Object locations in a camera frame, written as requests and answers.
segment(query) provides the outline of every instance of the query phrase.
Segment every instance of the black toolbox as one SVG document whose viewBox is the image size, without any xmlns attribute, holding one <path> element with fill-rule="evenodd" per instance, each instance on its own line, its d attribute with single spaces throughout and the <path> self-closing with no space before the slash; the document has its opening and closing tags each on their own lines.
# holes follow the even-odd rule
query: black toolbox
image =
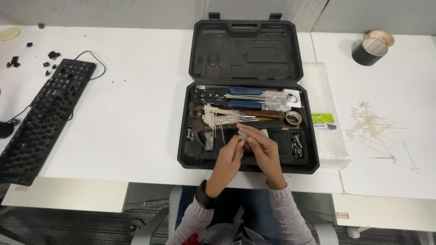
<svg viewBox="0 0 436 245">
<path fill-rule="evenodd" d="M 209 169 L 215 166 L 224 146 L 221 130 L 216 130 L 214 148 L 206 151 L 197 141 L 186 138 L 190 126 L 189 103 L 197 85 L 234 86 L 301 91 L 301 108 L 292 108 L 303 118 L 298 129 L 269 129 L 269 137 L 279 134 L 280 164 L 283 173 L 313 174 L 319 167 L 306 90 L 297 84 L 303 77 L 295 25 L 281 21 L 281 14 L 269 20 L 220 20 L 219 13 L 209 13 L 209 20 L 194 26 L 189 75 L 194 82 L 186 89 L 177 160 L 184 168 Z M 224 130 L 228 142 L 237 130 Z M 289 155 L 291 137 L 300 134 L 302 158 Z M 245 152 L 239 171 L 261 172 L 252 152 Z"/>
</svg>

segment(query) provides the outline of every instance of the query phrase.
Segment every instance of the bolt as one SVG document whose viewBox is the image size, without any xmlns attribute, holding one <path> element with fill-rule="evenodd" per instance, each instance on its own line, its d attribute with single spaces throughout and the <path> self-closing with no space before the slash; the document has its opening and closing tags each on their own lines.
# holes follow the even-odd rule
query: bolt
<svg viewBox="0 0 436 245">
<path fill-rule="evenodd" d="M 188 134 L 186 135 L 186 139 L 187 140 L 191 140 L 191 138 L 192 138 L 192 129 L 188 129 L 187 131 L 188 131 Z"/>
</svg>

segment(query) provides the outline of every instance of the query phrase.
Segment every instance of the blue jeans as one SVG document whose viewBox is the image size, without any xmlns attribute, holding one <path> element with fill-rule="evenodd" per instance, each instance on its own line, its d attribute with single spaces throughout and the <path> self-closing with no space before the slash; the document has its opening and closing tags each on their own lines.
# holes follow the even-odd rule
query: blue jeans
<svg viewBox="0 0 436 245">
<path fill-rule="evenodd" d="M 186 208 L 194 200 L 197 188 L 197 186 L 182 187 L 176 229 L 182 222 Z M 254 230 L 271 244 L 280 244 L 268 190 L 224 189 L 221 193 L 221 201 L 214 210 L 212 222 L 208 227 L 220 223 L 233 223 L 233 218 L 240 206 L 245 210 L 242 216 L 245 227 Z"/>
</svg>

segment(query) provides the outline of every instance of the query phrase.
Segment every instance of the red object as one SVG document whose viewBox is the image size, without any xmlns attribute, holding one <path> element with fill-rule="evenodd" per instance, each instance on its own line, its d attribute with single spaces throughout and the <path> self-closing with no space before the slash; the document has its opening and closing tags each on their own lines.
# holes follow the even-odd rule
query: red object
<svg viewBox="0 0 436 245">
<path fill-rule="evenodd" d="M 188 239 L 186 239 L 186 241 L 184 243 L 182 243 L 182 245 L 199 245 L 200 243 L 198 242 L 198 234 L 192 234 L 190 237 L 188 237 Z"/>
</svg>

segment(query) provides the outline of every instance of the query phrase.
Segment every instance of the hand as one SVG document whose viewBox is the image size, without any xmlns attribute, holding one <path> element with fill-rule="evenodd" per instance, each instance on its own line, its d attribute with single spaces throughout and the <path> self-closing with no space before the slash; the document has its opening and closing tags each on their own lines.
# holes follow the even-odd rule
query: hand
<svg viewBox="0 0 436 245">
<path fill-rule="evenodd" d="M 245 141 L 239 141 L 235 135 L 229 143 L 221 148 L 211 178 L 206 182 L 204 191 L 212 198 L 217 197 L 238 173 Z"/>
<path fill-rule="evenodd" d="M 274 140 L 259 129 L 237 124 L 238 129 L 247 134 L 247 142 L 256 156 L 257 165 L 265 173 L 271 189 L 281 190 L 287 186 L 280 167 L 279 148 Z"/>
</svg>

